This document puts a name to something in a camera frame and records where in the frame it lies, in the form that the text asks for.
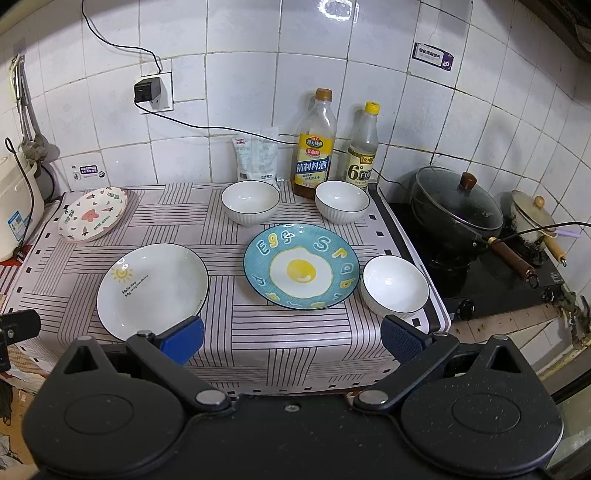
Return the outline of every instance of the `sun drawing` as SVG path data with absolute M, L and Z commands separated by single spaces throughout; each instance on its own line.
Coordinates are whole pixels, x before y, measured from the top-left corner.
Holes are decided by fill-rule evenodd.
M 118 282 L 127 283 L 133 277 L 133 273 L 129 268 L 123 270 L 122 268 L 111 268 L 111 275 Z

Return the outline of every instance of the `black pot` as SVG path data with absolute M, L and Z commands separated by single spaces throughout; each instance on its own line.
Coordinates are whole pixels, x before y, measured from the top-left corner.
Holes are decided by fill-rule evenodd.
M 523 280 L 537 286 L 534 269 L 499 242 L 504 217 L 501 208 L 474 175 L 428 166 L 417 171 L 411 208 L 419 224 L 450 255 L 476 258 L 488 248 Z

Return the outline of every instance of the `white tile wall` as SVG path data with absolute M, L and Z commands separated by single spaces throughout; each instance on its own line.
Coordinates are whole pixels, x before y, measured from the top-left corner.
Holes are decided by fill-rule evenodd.
M 315 89 L 327 87 L 342 148 L 365 101 L 382 105 L 374 166 L 390 180 L 409 185 L 429 163 L 468 169 L 495 196 L 543 195 L 556 220 L 591 216 L 591 66 L 520 1 L 87 0 L 86 11 L 108 40 L 151 48 L 173 72 L 170 118 L 276 125 L 295 141 Z M 414 42 L 454 55 L 452 70 L 411 60 Z M 0 37 L 0 129 L 13 142 L 7 67 L 17 51 L 60 189 L 83 187 L 67 175 L 81 161 L 104 164 L 101 182 L 124 186 L 235 178 L 229 132 L 137 111 L 132 85 L 156 65 L 99 42 L 79 0 L 53 0 Z M 281 145 L 280 177 L 292 158 Z M 569 286 L 590 289 L 591 239 L 560 242 Z

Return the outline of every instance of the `egg yolk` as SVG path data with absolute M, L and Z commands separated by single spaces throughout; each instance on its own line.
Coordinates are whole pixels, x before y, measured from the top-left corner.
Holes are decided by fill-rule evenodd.
M 316 277 L 314 265 L 296 258 L 287 264 L 287 276 L 298 283 L 310 283 Z

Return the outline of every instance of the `electrical outlet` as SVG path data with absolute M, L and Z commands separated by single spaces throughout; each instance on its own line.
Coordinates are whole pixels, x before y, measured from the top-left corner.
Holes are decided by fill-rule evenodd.
M 146 110 L 150 112 L 168 112 L 174 110 L 174 103 L 173 103 L 173 74 L 171 72 L 168 73 L 159 73 L 155 75 L 146 75 L 144 77 L 138 78 L 135 83 L 138 83 L 141 80 L 145 79 L 152 79 L 152 78 L 160 78 L 160 95 L 156 100 L 151 102 L 142 102 L 138 105 L 141 105 Z M 145 115 L 146 112 L 143 112 L 138 108 L 138 112 Z

